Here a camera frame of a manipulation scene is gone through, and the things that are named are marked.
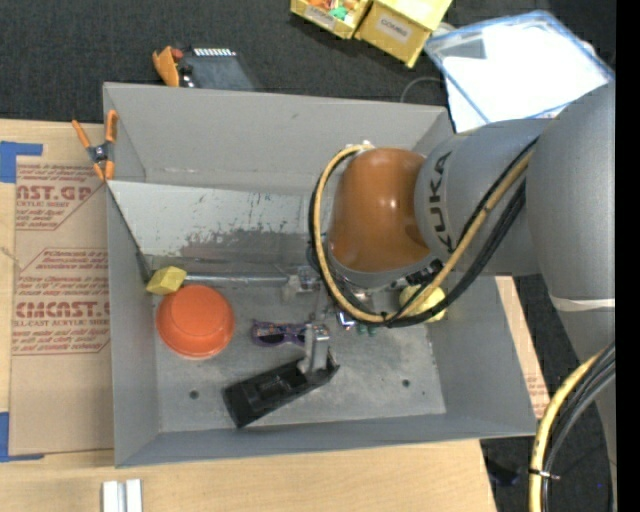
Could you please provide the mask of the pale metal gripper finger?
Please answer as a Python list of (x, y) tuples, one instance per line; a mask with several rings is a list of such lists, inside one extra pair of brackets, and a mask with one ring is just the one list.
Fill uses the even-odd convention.
[(287, 277), (286, 283), (282, 286), (281, 299), (284, 302), (292, 302), (294, 299), (310, 296), (318, 291), (319, 286), (320, 278), (313, 268), (298, 267)]
[(325, 370), (329, 352), (329, 329), (324, 324), (309, 323), (305, 330), (305, 356), (298, 363), (303, 374)]

